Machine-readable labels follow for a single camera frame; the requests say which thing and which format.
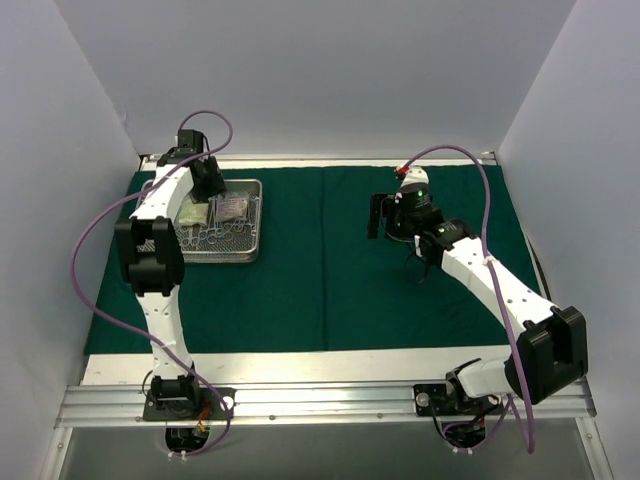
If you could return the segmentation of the purple packet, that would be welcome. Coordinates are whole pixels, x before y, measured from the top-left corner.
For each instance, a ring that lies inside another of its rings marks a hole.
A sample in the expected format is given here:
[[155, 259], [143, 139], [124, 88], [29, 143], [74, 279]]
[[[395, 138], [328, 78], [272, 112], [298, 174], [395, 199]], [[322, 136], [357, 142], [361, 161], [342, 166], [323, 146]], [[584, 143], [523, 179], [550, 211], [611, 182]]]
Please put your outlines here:
[[214, 220], [226, 222], [245, 219], [249, 209], [250, 197], [248, 194], [218, 195], [215, 198]]

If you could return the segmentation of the green packet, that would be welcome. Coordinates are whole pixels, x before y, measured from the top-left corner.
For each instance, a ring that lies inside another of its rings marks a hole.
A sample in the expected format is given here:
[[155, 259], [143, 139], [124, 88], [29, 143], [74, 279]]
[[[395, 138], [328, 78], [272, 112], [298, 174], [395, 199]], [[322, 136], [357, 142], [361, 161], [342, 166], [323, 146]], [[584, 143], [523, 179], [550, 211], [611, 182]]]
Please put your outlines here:
[[181, 204], [176, 224], [180, 227], [206, 226], [209, 208], [209, 203], [194, 202], [190, 197], [187, 197]]

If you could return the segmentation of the steel mesh instrument tray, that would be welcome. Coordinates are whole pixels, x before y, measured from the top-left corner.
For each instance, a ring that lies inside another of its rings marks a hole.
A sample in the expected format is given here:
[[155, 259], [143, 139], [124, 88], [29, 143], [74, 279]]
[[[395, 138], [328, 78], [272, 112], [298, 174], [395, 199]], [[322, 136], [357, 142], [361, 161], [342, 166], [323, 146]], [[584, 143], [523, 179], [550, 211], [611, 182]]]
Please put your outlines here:
[[[138, 202], [129, 217], [142, 221], [145, 228], [142, 237], [136, 241], [136, 251], [151, 253], [156, 250], [159, 241], [151, 233], [150, 225], [156, 220], [165, 219], [169, 222], [170, 230], [175, 237], [173, 242], [180, 248], [186, 263], [250, 263], [255, 260], [259, 250], [262, 183], [258, 179], [231, 179], [227, 180], [225, 184], [226, 192], [220, 195], [245, 193], [258, 198], [259, 205], [251, 218], [254, 221], [252, 230], [245, 228], [240, 233], [226, 232], [226, 236], [214, 245], [205, 244], [195, 250], [183, 248], [180, 245], [180, 239], [182, 238], [181, 229], [184, 227], [176, 224], [176, 217], [182, 202], [187, 197], [191, 198], [193, 180], [191, 173], [186, 168], [180, 168], [173, 174], [156, 176], [148, 181], [136, 195]], [[207, 202], [210, 205], [208, 224], [193, 227], [222, 229], [221, 225], [214, 220], [215, 198], [217, 196], [211, 197]]]

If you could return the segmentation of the steel forceps clamp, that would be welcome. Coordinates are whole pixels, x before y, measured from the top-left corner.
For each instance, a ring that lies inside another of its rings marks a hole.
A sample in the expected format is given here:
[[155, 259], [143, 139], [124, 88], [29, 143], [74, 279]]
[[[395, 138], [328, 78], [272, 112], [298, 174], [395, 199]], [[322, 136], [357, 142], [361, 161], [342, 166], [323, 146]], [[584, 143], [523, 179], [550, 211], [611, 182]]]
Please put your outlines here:
[[195, 250], [205, 244], [214, 245], [226, 236], [226, 231], [220, 228], [184, 227], [181, 235], [180, 245], [185, 249]]

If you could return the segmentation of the steel haemostat clamp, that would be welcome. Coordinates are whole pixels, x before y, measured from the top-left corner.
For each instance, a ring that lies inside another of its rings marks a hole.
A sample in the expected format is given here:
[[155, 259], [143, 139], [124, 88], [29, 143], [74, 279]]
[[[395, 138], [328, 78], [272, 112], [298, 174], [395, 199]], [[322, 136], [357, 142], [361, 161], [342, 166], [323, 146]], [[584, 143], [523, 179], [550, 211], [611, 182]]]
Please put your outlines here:
[[245, 228], [249, 230], [253, 229], [254, 221], [251, 220], [252, 216], [256, 212], [256, 208], [259, 205], [259, 200], [257, 197], [249, 196], [249, 209], [245, 219], [231, 220], [226, 222], [218, 222], [221, 225], [221, 228], [226, 232], [242, 232]]

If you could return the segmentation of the green surgical drape cloth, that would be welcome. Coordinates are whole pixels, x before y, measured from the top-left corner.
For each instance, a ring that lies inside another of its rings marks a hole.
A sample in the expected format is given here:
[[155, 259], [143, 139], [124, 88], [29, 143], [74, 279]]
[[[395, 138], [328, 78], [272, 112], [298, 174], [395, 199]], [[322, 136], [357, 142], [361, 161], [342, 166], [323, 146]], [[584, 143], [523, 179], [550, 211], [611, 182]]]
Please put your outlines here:
[[[479, 232], [484, 188], [474, 165], [427, 167], [436, 206]], [[490, 251], [540, 292], [503, 171], [487, 166]], [[372, 193], [397, 188], [393, 167], [229, 170], [259, 179], [257, 259], [187, 264], [180, 309], [191, 353], [309, 352], [505, 345], [503, 327], [459, 282], [408, 260], [409, 249], [367, 239]], [[96, 304], [146, 330], [112, 243]]]

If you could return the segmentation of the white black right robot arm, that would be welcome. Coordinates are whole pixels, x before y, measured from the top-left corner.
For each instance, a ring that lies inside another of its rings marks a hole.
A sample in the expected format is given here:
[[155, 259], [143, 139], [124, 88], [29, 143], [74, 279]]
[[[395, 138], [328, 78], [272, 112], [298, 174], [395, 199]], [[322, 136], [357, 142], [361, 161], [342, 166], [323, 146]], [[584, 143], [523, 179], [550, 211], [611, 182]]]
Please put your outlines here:
[[424, 184], [372, 195], [368, 237], [403, 243], [427, 269], [458, 281], [500, 322], [511, 343], [505, 358], [474, 359], [448, 372], [447, 406], [464, 413], [480, 398], [508, 394], [537, 405], [585, 377], [583, 314], [535, 293], [485, 250], [481, 236], [464, 221], [445, 218], [431, 200]]

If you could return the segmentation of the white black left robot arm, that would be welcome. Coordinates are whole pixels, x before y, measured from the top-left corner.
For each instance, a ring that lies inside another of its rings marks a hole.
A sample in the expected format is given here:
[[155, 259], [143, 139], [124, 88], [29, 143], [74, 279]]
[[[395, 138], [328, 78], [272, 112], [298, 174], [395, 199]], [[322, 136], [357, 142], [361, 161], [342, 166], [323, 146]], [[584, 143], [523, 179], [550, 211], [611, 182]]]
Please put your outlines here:
[[181, 144], [160, 158], [138, 207], [115, 225], [122, 275], [142, 310], [154, 356], [150, 401], [179, 419], [200, 411], [202, 394], [179, 310], [185, 260], [175, 223], [185, 198], [205, 202], [224, 189], [215, 157]]

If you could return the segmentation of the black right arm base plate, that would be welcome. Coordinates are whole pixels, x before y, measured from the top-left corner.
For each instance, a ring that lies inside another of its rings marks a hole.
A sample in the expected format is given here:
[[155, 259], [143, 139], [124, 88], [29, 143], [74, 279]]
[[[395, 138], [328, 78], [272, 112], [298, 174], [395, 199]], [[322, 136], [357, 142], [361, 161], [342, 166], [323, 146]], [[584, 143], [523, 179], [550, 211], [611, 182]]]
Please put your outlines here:
[[503, 401], [493, 396], [467, 397], [449, 382], [412, 386], [417, 416], [482, 416], [504, 411]]

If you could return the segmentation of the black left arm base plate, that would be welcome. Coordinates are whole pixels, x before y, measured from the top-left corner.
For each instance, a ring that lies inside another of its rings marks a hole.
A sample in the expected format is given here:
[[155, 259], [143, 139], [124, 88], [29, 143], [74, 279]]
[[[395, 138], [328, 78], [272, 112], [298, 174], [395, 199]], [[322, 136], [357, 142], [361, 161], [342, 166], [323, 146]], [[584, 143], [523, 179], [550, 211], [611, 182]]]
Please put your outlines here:
[[226, 420], [228, 414], [222, 403], [206, 387], [199, 389], [196, 404], [187, 399], [156, 400], [148, 393], [142, 418], [149, 422], [187, 420]]

